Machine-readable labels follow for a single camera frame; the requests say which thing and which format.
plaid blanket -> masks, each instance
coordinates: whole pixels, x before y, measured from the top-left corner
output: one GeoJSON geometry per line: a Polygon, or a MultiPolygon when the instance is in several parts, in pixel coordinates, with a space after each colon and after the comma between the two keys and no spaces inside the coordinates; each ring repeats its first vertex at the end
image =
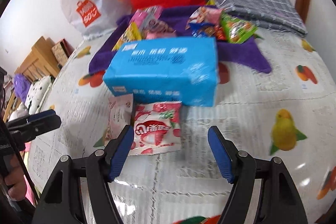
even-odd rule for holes
{"type": "Polygon", "coordinates": [[[289,31],[300,37],[308,32],[290,0],[215,0],[217,7],[233,15],[250,20],[255,25],[289,31]]]}

human hand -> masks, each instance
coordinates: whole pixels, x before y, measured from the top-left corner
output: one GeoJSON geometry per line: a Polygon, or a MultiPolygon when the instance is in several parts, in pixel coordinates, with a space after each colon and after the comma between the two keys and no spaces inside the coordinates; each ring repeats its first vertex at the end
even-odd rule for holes
{"type": "Polygon", "coordinates": [[[13,167],[13,169],[9,173],[9,175],[5,177],[5,183],[6,185],[13,185],[13,186],[8,190],[8,195],[12,199],[20,201],[25,198],[27,192],[27,185],[24,178],[24,173],[16,155],[13,155],[10,164],[13,167]]]}

blue box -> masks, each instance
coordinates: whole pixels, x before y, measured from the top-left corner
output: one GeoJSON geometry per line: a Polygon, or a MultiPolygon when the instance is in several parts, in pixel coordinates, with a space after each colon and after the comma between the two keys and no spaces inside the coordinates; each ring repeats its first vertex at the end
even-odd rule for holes
{"type": "Polygon", "coordinates": [[[182,101],[213,106],[218,83],[214,38],[162,38],[125,43],[103,80],[118,96],[133,93],[141,103],[182,101]]]}

purple plush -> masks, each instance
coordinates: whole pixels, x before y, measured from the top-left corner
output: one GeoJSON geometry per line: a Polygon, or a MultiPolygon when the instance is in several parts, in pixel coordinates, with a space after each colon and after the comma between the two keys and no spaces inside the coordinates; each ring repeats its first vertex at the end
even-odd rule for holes
{"type": "Polygon", "coordinates": [[[25,103],[31,83],[22,74],[14,75],[14,92],[25,103]]]}
{"type": "MultiPolygon", "coordinates": [[[[197,5],[166,8],[162,11],[160,20],[165,21],[170,27],[175,29],[178,37],[189,37],[192,36],[191,30],[186,30],[185,26],[189,17],[198,8],[199,6],[197,5]]],[[[90,74],[106,70],[109,67],[116,53],[116,51],[112,52],[112,48],[125,32],[132,16],[133,14],[125,15],[117,21],[117,29],[92,58],[89,64],[90,74]]],[[[230,44],[218,41],[217,51],[219,61],[236,62],[264,73],[270,73],[272,71],[270,64],[261,54],[253,37],[249,38],[243,44],[230,44]]]]}

metal screw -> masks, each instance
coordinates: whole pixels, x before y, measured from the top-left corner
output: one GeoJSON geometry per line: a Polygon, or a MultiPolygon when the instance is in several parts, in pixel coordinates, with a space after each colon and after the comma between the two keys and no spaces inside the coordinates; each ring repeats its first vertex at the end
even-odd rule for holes
{"type": "Polygon", "coordinates": [[[275,162],[276,164],[280,164],[280,163],[282,163],[282,160],[281,160],[280,158],[278,158],[278,157],[274,157],[273,160],[274,160],[274,162],[275,162]]]}
{"type": "Polygon", "coordinates": [[[61,162],[65,162],[65,161],[67,161],[68,159],[69,159],[69,156],[64,155],[64,156],[61,157],[61,162]]]}
{"type": "Polygon", "coordinates": [[[99,150],[97,150],[94,154],[95,154],[97,157],[99,157],[99,156],[103,156],[103,155],[104,155],[104,150],[99,149],[99,150]]]}
{"type": "Polygon", "coordinates": [[[244,151],[244,150],[240,150],[240,151],[238,152],[238,155],[241,156],[241,157],[243,157],[243,158],[246,158],[248,154],[247,154],[246,151],[244,151]]]}

